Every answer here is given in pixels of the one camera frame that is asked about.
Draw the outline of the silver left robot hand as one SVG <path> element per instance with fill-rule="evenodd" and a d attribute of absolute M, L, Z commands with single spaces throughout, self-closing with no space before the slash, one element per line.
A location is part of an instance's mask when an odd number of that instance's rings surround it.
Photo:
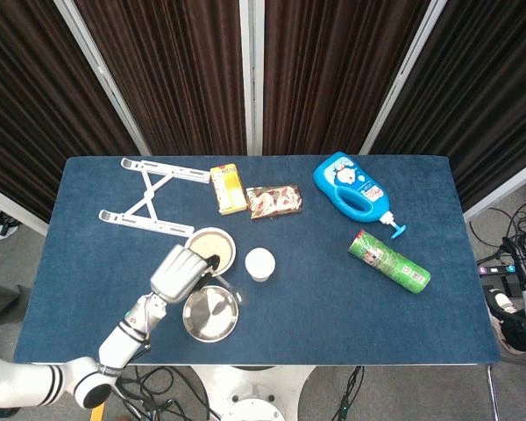
<path fill-rule="evenodd" d="M 166 303 L 179 303 L 219 263 L 217 254 L 205 259 L 187 247 L 176 245 L 152 275 L 151 290 Z"/>

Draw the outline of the clear plastic spoon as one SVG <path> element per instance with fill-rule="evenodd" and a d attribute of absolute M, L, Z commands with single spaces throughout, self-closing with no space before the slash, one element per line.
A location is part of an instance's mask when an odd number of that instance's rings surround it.
<path fill-rule="evenodd" d="M 237 301 L 238 305 L 247 304 L 247 295 L 239 287 L 232 285 L 231 283 L 226 281 L 221 275 L 213 275 L 213 277 L 232 294 L 232 296 Z"/>

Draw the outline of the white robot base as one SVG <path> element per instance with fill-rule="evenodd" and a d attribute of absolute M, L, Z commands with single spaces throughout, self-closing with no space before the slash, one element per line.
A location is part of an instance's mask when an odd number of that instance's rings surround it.
<path fill-rule="evenodd" d="M 197 365 L 192 369 L 220 421 L 299 421 L 302 390 L 315 368 Z"/>

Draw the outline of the round steel plate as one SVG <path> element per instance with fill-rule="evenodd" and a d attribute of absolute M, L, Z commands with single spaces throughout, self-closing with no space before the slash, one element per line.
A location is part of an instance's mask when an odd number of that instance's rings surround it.
<path fill-rule="evenodd" d="M 188 334 L 203 343 L 225 339 L 234 330 L 239 306 L 224 287 L 205 286 L 195 291 L 183 306 L 182 321 Z"/>

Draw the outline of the steel bowl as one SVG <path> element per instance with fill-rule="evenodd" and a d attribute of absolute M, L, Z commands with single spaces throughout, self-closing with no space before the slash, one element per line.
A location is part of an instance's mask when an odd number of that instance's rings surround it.
<path fill-rule="evenodd" d="M 197 235 L 199 235 L 199 234 L 201 234 L 201 233 L 204 233 L 204 232 L 217 232 L 217 233 L 219 233 L 219 234 L 225 236 L 225 237 L 230 241 L 230 243 L 231 243 L 231 246 L 232 246 L 233 251 L 232 251 L 232 257 L 231 257 L 230 262 L 228 263 L 228 265 L 227 265 L 223 270 L 221 270 L 221 271 L 217 271 L 217 268 L 214 270 L 214 272 L 215 272 L 216 275 L 223 275 L 223 274 L 224 274 L 224 273 L 225 273 L 225 272 L 226 272 L 226 271 L 232 266 L 233 262 L 235 261 L 235 258 L 236 258 L 236 252 L 237 252 L 235 242 L 234 242 L 233 238 L 231 237 L 231 235 L 230 235 L 228 232 L 226 232 L 226 231 L 224 231 L 224 230 L 222 230 L 222 229 L 216 228 L 216 227 L 208 227 L 208 228 L 203 228 L 203 229 L 200 229 L 200 230 L 194 232 L 194 233 L 192 234 L 192 236 L 186 241 L 186 243 L 185 243 L 185 247 L 188 248 L 188 249 L 190 249 L 188 246 L 189 246 L 191 240 L 192 240 L 195 236 L 197 236 Z"/>

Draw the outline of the white paper cup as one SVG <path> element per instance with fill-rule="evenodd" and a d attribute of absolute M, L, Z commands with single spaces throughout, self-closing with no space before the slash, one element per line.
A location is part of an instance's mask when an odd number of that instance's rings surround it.
<path fill-rule="evenodd" d="M 257 247 L 245 257 L 245 268 L 256 282 L 265 282 L 275 270 L 275 258 L 265 248 Z"/>

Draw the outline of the yellow white carton box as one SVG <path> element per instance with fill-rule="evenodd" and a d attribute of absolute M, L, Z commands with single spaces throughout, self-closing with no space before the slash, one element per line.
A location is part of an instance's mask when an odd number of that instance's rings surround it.
<path fill-rule="evenodd" d="M 245 211 L 248 208 L 239 171 L 235 164 L 230 163 L 211 168 L 210 179 L 221 215 Z"/>

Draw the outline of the white folding laptop stand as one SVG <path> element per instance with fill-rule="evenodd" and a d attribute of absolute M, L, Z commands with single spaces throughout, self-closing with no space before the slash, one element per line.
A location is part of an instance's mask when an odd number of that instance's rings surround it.
<path fill-rule="evenodd" d="M 116 213 L 109 210 L 100 210 L 98 218 L 113 225 L 189 238 L 195 228 L 191 225 L 177 224 L 159 219 L 153 199 L 155 193 L 173 179 L 208 183 L 210 181 L 210 172 L 155 161 L 134 161 L 126 157 L 121 159 L 120 165 L 126 170 L 141 174 L 145 185 L 143 196 L 125 212 Z"/>

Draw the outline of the blue table cloth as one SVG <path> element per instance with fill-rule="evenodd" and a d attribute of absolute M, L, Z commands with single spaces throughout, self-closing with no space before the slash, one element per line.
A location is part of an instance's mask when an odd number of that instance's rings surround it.
<path fill-rule="evenodd" d="M 15 361 L 96 355 L 180 243 L 98 218 L 100 210 L 128 210 L 144 192 L 142 176 L 120 161 L 67 161 Z M 182 307 L 170 307 L 143 363 L 487 364 L 500 358 L 447 158 L 359 157 L 386 189 L 396 221 L 407 226 L 395 239 L 388 226 L 361 225 L 331 204 L 312 180 L 318 156 L 235 156 L 232 162 L 246 186 L 296 184 L 302 211 L 261 220 L 247 212 L 223 216 L 209 184 L 173 179 L 161 187 L 154 198 L 161 219 L 232 236 L 237 255 L 225 277 L 246 293 L 247 304 L 233 332 L 213 344 L 193 339 Z M 430 272 L 423 292 L 408 292 L 350 255 L 362 229 Z M 254 281 L 245 268 L 246 255 L 257 247 L 275 258 L 265 282 Z"/>

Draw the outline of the blue pump detergent bottle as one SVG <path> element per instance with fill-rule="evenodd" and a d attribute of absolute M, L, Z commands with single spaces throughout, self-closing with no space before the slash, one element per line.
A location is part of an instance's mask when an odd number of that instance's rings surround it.
<path fill-rule="evenodd" d="M 349 219 L 389 225 L 394 228 L 392 239 L 406 231 L 406 225 L 395 222 L 384 187 L 346 153 L 331 155 L 314 170 L 312 177 L 315 185 Z"/>

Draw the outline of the brown curtain screen panel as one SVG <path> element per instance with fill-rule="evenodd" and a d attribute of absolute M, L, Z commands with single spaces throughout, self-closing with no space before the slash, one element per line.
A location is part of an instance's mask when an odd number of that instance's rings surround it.
<path fill-rule="evenodd" d="M 68 159 L 138 152 L 53 0 L 0 0 L 0 192 L 49 222 Z"/>
<path fill-rule="evenodd" d="M 431 0 L 265 0 L 265 155 L 358 153 Z"/>
<path fill-rule="evenodd" d="M 526 0 L 447 0 L 371 148 L 451 166 L 464 211 L 526 168 Z"/>
<path fill-rule="evenodd" d="M 155 155 L 245 155 L 239 0 L 73 0 Z"/>

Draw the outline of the green chips can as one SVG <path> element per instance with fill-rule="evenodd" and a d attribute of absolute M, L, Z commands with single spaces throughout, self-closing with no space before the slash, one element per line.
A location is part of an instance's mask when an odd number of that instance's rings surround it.
<path fill-rule="evenodd" d="M 359 230 L 348 252 L 413 294 L 421 293 L 431 274 L 365 230 Z"/>

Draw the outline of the black power strip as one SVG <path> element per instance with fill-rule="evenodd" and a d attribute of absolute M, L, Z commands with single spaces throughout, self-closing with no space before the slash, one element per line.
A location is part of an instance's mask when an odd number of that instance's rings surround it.
<path fill-rule="evenodd" d="M 480 276 L 490 275 L 513 275 L 516 273 L 515 265 L 493 265 L 493 266 L 478 266 Z"/>

